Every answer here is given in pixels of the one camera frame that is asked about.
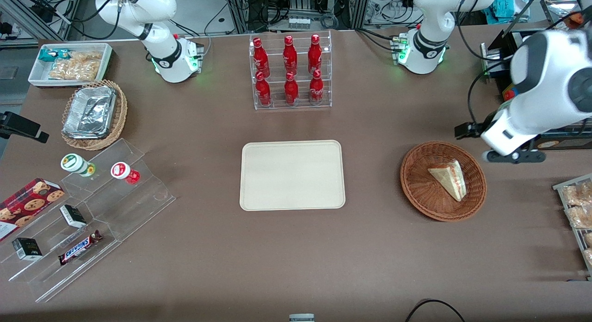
black box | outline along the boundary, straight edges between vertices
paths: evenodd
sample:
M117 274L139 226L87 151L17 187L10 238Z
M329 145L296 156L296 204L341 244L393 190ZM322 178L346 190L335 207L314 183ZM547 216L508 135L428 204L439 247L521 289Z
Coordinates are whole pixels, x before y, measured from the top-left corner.
M82 227L86 226L86 221L80 211L74 206L65 204L60 208L64 219L66 219L66 223L73 227L78 227L81 229Z
M535 148L541 151L592 149L592 124L589 124L586 119L563 128L544 132L535 139Z
M17 251L19 259L25 261L37 261L43 257L39 246L35 239L32 238L16 238L12 242L14 250Z

brown wicker basket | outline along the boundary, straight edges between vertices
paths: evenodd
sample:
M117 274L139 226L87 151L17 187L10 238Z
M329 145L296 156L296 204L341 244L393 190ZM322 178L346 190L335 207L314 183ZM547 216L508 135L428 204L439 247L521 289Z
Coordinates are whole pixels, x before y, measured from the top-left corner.
M427 171L433 165L457 159L467 185L467 195L457 202ZM401 165L401 185L410 202L428 217L440 221L461 221L472 217L483 206L487 194L485 174L478 162L464 149L447 142L417 145Z
M82 88L93 88L100 86L109 86L117 91L116 107L114 109L109 135L107 135L107 137L104 139L73 139L68 138L62 134L62 138L71 147L76 147L77 149L86 149L87 151L97 151L98 149L105 149L105 147L108 147L112 143L116 142L117 139L119 139L121 131L123 130L123 126L125 125L125 115L127 115L127 100L125 99L125 94L123 94L121 88L119 88L116 83L109 80L92 82L91 84L82 86ZM68 101L68 104L66 105L66 110L62 115L62 124L66 123L66 118L68 117L72 100L74 100L74 94L72 94L70 101Z

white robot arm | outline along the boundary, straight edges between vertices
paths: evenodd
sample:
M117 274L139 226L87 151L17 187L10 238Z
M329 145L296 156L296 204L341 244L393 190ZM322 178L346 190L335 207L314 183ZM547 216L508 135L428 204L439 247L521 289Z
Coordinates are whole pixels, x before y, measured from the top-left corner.
M442 61L446 41L456 21L451 12L482 10L494 0L413 0L423 12L420 29L399 35L398 63L417 74L431 73Z
M103 20L129 31L142 41L152 55L156 72L168 82L181 82L201 68L201 56L195 43L176 39L162 23L172 19L175 0L95 0Z
M589 21L592 0L583 12ZM516 50L510 77L518 95L491 113L482 124L457 126L457 138L482 137L493 149L494 162L541 162L545 155L526 148L537 135L592 116L592 27L572 31L541 31Z

brown table surface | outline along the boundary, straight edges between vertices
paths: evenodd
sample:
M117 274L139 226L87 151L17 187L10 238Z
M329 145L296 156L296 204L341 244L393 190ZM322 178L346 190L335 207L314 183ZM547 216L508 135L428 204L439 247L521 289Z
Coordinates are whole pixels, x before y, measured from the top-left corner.
M500 28L465 29L478 48ZM49 303L33 303L26 284L2 278L0 320L281 322L311 312L318 322L402 321L433 297L468 321L589 321L592 284L565 282L587 271L551 186L592 171L590 151L549 152L542 164L481 162L482 210L461 223L426 218L401 191L401 160L434 139L476 157L487 149L479 139L453 139L454 126L469 119L467 89L479 60L455 32L436 71L414 75L354 31L332 37L334 105L299 112L253 109L248 36L215 38L203 73L181 84L154 73L140 42L112 42L107 77L129 101L122 137L146 152L178 199ZM494 84L478 84L478 117L497 107L496 93ZM66 153L96 154L61 139L71 94L29 89L22 114L51 137L45 145L11 138L0 198L33 177L61 180ZM314 139L342 145L343 208L241 209L243 145ZM455 320L431 305L417 321Z

red bottle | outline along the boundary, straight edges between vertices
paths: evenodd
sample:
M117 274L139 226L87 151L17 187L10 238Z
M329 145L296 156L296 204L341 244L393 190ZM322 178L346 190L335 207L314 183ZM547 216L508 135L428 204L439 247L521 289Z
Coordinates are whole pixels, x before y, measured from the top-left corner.
M321 38L318 34L310 37L310 48L308 49L308 73L313 74L317 69L321 69Z
M287 72L298 73L298 54L294 48L294 39L287 35L284 37L284 66Z
M313 72L313 79L310 81L310 103L320 105L323 101L323 80L321 79L321 70Z
M294 107L298 104L298 84L294 80L294 73L286 73L286 83L284 84L286 92L286 105Z
M253 46L255 52L253 53L253 59L255 60L255 67L257 71L261 71L265 78L269 77L269 59L267 58L267 52L261 45L261 39L256 37L253 39Z
M263 107L271 106L271 90L269 90L269 84L265 80L263 73L261 71L257 71L255 74L255 79L257 79L257 82L255 83L255 89L257 90L259 102Z

